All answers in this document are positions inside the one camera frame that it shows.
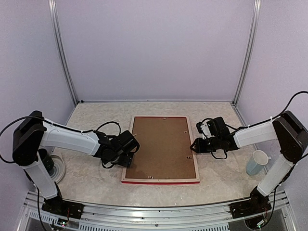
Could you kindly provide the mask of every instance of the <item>black cable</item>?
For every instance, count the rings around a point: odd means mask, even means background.
[[[300,95],[300,94],[308,94],[308,91],[302,90],[302,91],[299,91],[298,93],[295,93],[295,94],[291,97],[291,99],[289,100],[289,102],[288,102],[288,104],[286,105],[286,107],[285,107],[278,115],[274,116],[272,119],[263,120],[263,121],[261,121],[261,122],[258,122],[258,123],[255,123],[255,124],[253,124],[253,125],[250,125],[249,127],[251,128],[251,127],[257,126],[257,125],[259,125],[259,124],[263,124],[263,123],[269,122],[269,121],[271,121],[271,120],[273,120],[273,119],[276,119],[277,117],[281,116],[281,115],[287,110],[287,108],[289,107],[289,105],[290,105],[290,103],[292,102],[292,100],[294,99],[294,97],[297,96],[297,95]]]
[[[47,231],[44,224],[43,224],[43,221],[42,221],[42,217],[40,215],[40,210],[39,210],[39,188],[37,187],[38,189],[38,217],[39,217],[39,221],[40,221],[40,224],[42,225],[42,228],[44,229],[44,231]]]
[[[226,155],[225,158],[216,157],[216,156],[214,156],[213,152],[211,152],[211,154],[212,154],[212,157],[214,157],[214,158],[217,159],[217,160],[225,160],[225,159],[228,158],[228,154],[227,154],[226,150],[223,150],[223,152],[224,152],[224,154]]]
[[[276,190],[277,190],[278,186],[274,189],[274,201],[273,201],[273,208],[272,208],[272,210],[271,210],[270,217],[269,217],[269,219],[266,221],[266,223],[265,223],[263,226],[261,226],[260,228],[263,228],[263,227],[267,226],[267,224],[270,222],[270,220],[271,220],[271,218],[272,218],[272,216],[273,216],[273,214],[274,214],[274,210],[275,210],[275,201],[276,201]]]
[[[116,124],[118,127],[119,127],[119,135],[121,134],[121,126],[118,122],[115,122],[115,121],[109,121],[109,122],[106,122],[102,125],[100,125],[95,131],[98,131],[101,127],[107,125],[107,124]]]
[[[307,153],[306,155],[302,156],[302,158],[300,158],[299,161],[301,161],[302,159],[304,159],[304,158],[307,157],[307,156],[308,156],[308,153]]]

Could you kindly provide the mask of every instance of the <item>wooden board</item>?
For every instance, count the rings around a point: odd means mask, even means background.
[[[122,183],[199,183],[192,133],[187,116],[134,116],[130,132],[140,144]]]

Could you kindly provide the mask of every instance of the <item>circular opening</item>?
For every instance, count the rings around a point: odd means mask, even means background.
[[[266,165],[269,162],[269,157],[265,152],[261,150],[256,150],[253,153],[254,161],[259,165]]]

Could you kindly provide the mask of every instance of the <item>white arm segment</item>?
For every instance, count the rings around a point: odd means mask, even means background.
[[[33,162],[28,166],[22,166],[24,171],[32,179],[33,183],[39,188],[45,199],[52,199],[57,196],[58,190],[55,183],[49,176],[43,162],[38,154],[38,161]]]
[[[254,143],[277,139],[278,138],[272,121],[240,130],[234,134],[235,143],[239,148],[246,147]],[[286,160],[285,157],[280,154],[274,165],[266,174],[265,178],[259,183],[257,190],[263,196],[268,196],[289,173],[293,166],[293,162]]]
[[[263,196],[268,196],[276,186],[280,184],[282,179],[289,173],[293,166],[293,162],[286,160],[285,157],[280,154],[265,178],[258,184],[257,190]]]
[[[58,147],[94,155],[100,144],[97,135],[92,132],[79,133],[43,122],[44,132],[41,147]]]
[[[234,134],[236,146],[239,148],[264,141],[277,140],[272,121],[242,129]]]

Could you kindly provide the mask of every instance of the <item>lavender wall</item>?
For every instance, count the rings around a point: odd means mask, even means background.
[[[254,0],[57,1],[85,101],[231,101]]]
[[[0,128],[33,110],[65,123],[73,104],[52,31],[48,1],[0,2]],[[12,132],[0,152],[12,159]],[[0,230],[12,231],[29,181],[19,166],[0,161]]]
[[[308,2],[263,0],[255,47],[239,110],[247,123],[278,114],[291,96],[308,90]],[[299,95],[289,108],[308,128],[308,95]],[[276,142],[259,145],[279,154]],[[308,230],[308,158],[285,183],[299,230]]]

